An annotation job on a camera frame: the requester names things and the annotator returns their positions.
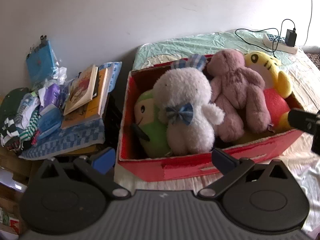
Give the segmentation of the green plush toy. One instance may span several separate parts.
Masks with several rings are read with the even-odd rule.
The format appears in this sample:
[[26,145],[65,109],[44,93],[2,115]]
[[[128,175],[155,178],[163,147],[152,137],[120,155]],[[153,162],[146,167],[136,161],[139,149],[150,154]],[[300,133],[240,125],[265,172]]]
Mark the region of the green plush toy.
[[133,128],[149,158],[164,158],[170,153],[167,126],[160,122],[158,113],[152,90],[142,93],[134,106]]

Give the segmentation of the patterned bed sheet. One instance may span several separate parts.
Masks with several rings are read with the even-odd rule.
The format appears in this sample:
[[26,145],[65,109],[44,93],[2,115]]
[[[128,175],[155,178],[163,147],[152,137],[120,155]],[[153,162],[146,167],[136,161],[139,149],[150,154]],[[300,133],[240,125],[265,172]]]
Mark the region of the patterned bed sheet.
[[[240,40],[233,31],[199,34],[142,45],[133,63],[134,70],[148,68],[157,63],[179,59],[189,54],[213,54],[224,48],[238,49],[244,53],[257,50],[262,44],[262,34],[240,33]],[[293,91],[303,108],[309,112],[319,110],[319,70],[302,49],[297,54],[276,52],[282,62],[281,70],[292,79]],[[310,203],[310,212],[303,226],[307,233],[319,232],[319,156],[310,150],[312,136],[303,133],[287,150],[280,152],[280,159],[286,164],[298,181]],[[147,182],[127,169],[116,165],[114,179],[116,183],[130,191],[136,189],[152,190],[194,190],[210,184],[221,174],[210,174],[178,180]]]

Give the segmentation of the stack of books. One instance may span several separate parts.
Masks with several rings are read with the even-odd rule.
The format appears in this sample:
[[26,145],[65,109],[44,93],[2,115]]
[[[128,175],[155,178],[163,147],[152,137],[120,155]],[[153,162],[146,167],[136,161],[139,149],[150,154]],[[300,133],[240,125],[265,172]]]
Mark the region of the stack of books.
[[73,80],[63,112],[61,129],[101,119],[109,92],[115,85],[121,62],[107,62],[89,66]]

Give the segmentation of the red cardboard box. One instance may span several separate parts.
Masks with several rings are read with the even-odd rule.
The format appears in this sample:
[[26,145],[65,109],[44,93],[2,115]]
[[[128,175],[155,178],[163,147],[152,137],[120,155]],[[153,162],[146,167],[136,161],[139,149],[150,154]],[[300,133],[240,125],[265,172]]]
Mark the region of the red cardboard box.
[[[133,109],[138,97],[150,90],[156,80],[170,69],[170,64],[162,63],[153,67],[132,70],[127,78],[123,118],[121,121],[117,162],[144,181],[164,181],[191,178],[217,173],[212,165],[210,153],[199,153],[181,157],[142,158],[142,150],[134,140],[131,126],[134,123]],[[264,137],[242,145],[224,148],[236,159],[248,157],[256,163],[277,158],[288,149],[302,132],[291,129],[270,137]]]

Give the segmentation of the white bunny plush toy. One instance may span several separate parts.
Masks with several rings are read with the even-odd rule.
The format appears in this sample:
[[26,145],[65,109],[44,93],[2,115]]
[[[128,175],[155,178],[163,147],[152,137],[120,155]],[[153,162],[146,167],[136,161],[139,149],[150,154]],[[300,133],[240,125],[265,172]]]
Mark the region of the white bunny plush toy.
[[224,111],[211,102],[212,88],[203,73],[206,63],[199,54],[175,61],[153,86],[158,118],[167,126],[167,142],[174,155],[210,152],[214,128],[224,120]]

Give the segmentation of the white power strip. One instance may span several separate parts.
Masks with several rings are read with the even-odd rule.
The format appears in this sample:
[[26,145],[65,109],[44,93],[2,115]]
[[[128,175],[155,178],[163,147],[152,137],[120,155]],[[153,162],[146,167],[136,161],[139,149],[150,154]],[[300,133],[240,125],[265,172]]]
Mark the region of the white power strip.
[[297,47],[288,47],[285,44],[285,38],[283,37],[278,37],[278,36],[274,36],[272,34],[269,33],[265,33],[263,36],[263,44],[268,48],[271,49],[272,51],[283,51],[286,53],[290,53],[293,55],[296,55],[298,52],[298,48]]

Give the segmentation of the blue packaged item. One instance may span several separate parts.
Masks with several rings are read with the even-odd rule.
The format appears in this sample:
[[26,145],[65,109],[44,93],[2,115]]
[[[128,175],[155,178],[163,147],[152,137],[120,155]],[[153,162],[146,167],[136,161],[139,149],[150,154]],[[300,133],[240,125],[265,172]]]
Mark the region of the blue packaged item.
[[56,75],[59,63],[46,35],[41,35],[38,46],[31,47],[26,65],[32,86]]

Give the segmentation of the black charger adapter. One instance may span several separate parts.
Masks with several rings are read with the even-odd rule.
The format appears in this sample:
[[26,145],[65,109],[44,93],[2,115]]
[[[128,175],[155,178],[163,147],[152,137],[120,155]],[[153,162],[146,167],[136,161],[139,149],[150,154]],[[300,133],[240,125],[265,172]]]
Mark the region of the black charger adapter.
[[296,44],[296,38],[297,38],[297,33],[296,33],[296,29],[293,28],[291,29],[287,29],[286,32],[286,37],[285,37],[285,44],[288,47],[294,47]]

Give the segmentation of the pile of clothes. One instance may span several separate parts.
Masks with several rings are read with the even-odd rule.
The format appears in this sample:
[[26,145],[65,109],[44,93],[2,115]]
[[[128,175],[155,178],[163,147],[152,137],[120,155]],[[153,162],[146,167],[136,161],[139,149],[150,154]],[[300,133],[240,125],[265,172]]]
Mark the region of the pile of clothes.
[[38,91],[12,90],[1,101],[1,146],[20,155],[35,145],[39,140],[37,121],[51,109],[61,111],[64,100],[63,86],[55,83]]

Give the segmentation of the yellow tiger plush toy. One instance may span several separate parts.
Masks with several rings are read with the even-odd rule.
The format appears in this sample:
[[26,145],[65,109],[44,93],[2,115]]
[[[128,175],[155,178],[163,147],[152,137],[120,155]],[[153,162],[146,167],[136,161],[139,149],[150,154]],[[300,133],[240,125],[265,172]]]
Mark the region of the yellow tiger plush toy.
[[246,67],[258,72],[265,81],[264,96],[271,123],[276,132],[290,130],[287,117],[290,107],[286,99],[292,94],[292,84],[285,72],[279,69],[281,61],[262,51],[244,55]]

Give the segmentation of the blue plastic case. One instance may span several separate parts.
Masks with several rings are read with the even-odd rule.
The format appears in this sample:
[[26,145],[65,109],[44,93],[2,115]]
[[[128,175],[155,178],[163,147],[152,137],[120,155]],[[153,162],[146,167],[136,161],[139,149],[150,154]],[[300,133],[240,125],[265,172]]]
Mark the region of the blue plastic case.
[[51,135],[62,124],[62,114],[58,108],[51,109],[44,115],[42,115],[37,121],[37,127],[39,131],[38,139],[42,140],[43,138]]

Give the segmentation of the blue checkered towel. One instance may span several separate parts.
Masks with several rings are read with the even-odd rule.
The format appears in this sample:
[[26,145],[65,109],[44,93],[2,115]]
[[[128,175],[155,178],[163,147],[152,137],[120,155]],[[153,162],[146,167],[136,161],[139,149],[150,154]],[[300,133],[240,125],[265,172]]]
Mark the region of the blue checkered towel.
[[48,137],[38,140],[34,146],[22,151],[19,158],[24,160],[44,160],[73,152],[105,141],[102,119],[89,121],[68,129],[57,129]]

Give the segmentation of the pink bear plush toy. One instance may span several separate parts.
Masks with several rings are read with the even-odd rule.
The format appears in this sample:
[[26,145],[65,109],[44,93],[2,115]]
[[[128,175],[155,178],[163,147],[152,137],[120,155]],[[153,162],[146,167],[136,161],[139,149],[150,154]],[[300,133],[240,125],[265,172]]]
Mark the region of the pink bear plush toy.
[[225,112],[222,124],[216,127],[224,142],[240,139],[245,127],[253,133],[263,133],[271,124],[261,75],[245,66],[243,53],[224,49],[215,53],[207,64],[213,79],[211,101]]

